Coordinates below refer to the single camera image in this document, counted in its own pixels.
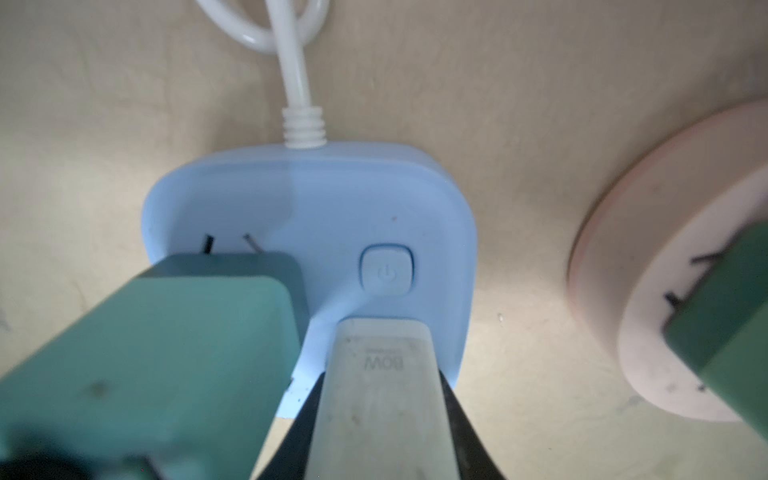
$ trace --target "cable strain relief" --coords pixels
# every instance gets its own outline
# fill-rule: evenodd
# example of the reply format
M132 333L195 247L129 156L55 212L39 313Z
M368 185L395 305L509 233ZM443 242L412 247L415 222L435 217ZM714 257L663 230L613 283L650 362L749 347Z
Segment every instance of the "cable strain relief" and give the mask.
M283 135L288 148L317 148L325 145L326 122L322 107L286 107L283 109Z

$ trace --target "power button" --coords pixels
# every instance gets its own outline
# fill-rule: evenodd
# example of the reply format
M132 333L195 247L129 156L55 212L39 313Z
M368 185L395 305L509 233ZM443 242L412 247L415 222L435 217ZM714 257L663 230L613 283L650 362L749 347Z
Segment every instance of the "power button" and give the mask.
M362 288L371 295L405 295L413 280L411 251L400 245L375 245L362 252Z

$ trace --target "beige wall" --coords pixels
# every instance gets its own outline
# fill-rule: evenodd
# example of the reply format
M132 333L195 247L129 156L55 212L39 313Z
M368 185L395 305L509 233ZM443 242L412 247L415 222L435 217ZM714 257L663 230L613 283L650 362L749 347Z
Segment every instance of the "beige wall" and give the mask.
M330 138L426 150L475 212L458 396L510 478L768 477L743 425L636 397L563 295L609 182L766 92L767 25L748 0L333 0L306 50ZM279 141L282 104L276 59L191 0L0 2L0 372L147 265L139 208L160 175Z

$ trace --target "white cable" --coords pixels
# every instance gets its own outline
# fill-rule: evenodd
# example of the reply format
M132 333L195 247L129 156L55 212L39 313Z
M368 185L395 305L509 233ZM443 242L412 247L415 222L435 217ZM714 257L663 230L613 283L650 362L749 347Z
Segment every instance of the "white cable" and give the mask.
M225 0L197 0L197 4L217 27L251 50L275 54L275 38L272 32L244 18ZM309 0L304 13L296 22L301 45L307 45L317 36L328 15L329 0Z
M328 14L329 0L309 0L299 20L291 0L266 0L272 32L236 13L224 0L197 0L230 37L253 50L277 53L288 107L283 130L288 148L315 148L327 142L323 109L312 106L303 46L312 41Z

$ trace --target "dust speck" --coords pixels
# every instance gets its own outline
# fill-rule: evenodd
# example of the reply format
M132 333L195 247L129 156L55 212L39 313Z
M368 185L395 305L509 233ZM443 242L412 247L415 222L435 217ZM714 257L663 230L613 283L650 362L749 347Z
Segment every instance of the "dust speck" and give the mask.
M616 413L624 413L628 409L631 409L634 406L638 406L643 402L645 402L643 397L639 395L632 395L629 399L627 399L626 402L624 402L624 404L622 404L616 409Z
M85 388L85 392L95 399L103 399L109 393L109 384L104 380L93 382Z
M11 324L8 323L8 318L5 316L5 311L2 308L0 308L0 329L6 332L11 331Z
M74 289L78 292L78 299L80 301L80 313L86 313L88 311L88 301L85 299L83 289L80 288L80 283L77 281L71 280L71 282L72 286L74 286Z
M673 480L674 478L679 478L677 473L680 470L681 463L680 457L669 455L661 459L649 473L660 480Z

